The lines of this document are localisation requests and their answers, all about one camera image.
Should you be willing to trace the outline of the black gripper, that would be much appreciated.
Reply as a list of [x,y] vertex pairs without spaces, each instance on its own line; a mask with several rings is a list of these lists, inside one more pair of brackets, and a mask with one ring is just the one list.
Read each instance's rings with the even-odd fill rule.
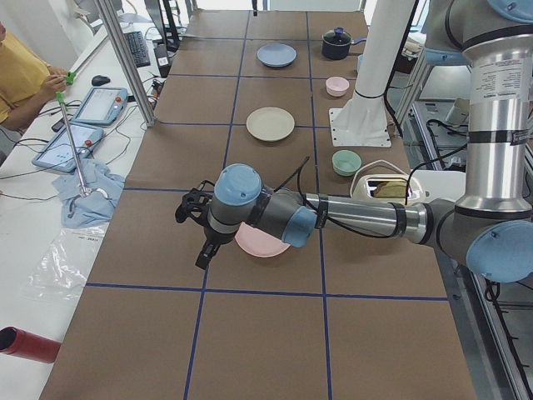
[[[206,185],[214,187],[215,183],[203,180],[197,187],[192,188],[182,196],[182,202],[175,211],[177,223],[184,223],[188,218],[195,223],[207,223],[207,213],[213,194],[204,190]],[[221,245],[222,237],[220,235],[208,236],[197,255],[195,265],[200,269],[208,269],[211,260],[217,255]]]

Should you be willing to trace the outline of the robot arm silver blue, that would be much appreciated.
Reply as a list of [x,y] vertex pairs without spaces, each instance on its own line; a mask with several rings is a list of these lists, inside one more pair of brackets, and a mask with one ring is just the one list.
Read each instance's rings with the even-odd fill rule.
[[441,250],[472,272],[499,283],[532,271],[532,207],[523,198],[532,75],[529,1],[433,1],[426,19],[426,57],[461,55],[471,65],[466,189],[455,202],[358,201],[265,186],[246,164],[226,167],[213,193],[182,198],[175,218],[203,227],[196,264],[207,268],[242,223],[284,243],[303,246],[332,223],[369,238],[404,237]]

